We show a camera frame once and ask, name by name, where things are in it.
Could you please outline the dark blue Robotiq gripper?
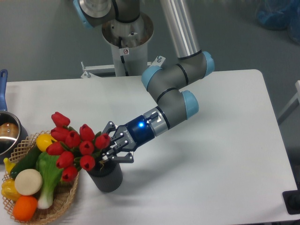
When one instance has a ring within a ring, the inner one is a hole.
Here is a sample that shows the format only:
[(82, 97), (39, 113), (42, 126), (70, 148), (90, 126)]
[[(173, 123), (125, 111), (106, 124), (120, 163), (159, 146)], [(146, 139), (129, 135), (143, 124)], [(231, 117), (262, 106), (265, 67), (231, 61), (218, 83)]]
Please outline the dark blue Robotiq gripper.
[[(109, 121), (101, 133), (111, 136), (110, 143), (105, 148), (103, 160), (115, 163), (133, 163), (133, 152), (155, 138), (151, 122), (156, 118), (155, 114), (149, 117), (140, 115), (120, 126), (116, 126), (114, 122)], [(124, 156), (117, 155), (120, 152), (126, 154)]]

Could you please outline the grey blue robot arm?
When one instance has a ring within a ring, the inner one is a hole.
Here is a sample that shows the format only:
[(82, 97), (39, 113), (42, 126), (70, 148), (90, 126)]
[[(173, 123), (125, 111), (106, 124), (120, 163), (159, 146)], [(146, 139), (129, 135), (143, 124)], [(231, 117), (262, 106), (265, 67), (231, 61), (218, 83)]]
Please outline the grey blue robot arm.
[(102, 27), (111, 46), (116, 76), (141, 76), (156, 107), (125, 125), (109, 122), (105, 133), (113, 132), (101, 154), (104, 162), (132, 163), (141, 145), (189, 119), (199, 110), (195, 96), (184, 87), (214, 71), (214, 60), (201, 50), (185, 0), (160, 2), (175, 47), (178, 64), (162, 68), (164, 58), (148, 63), (148, 42), (153, 36), (152, 20), (140, 11), (137, 0), (75, 0), (73, 5), (84, 26)]

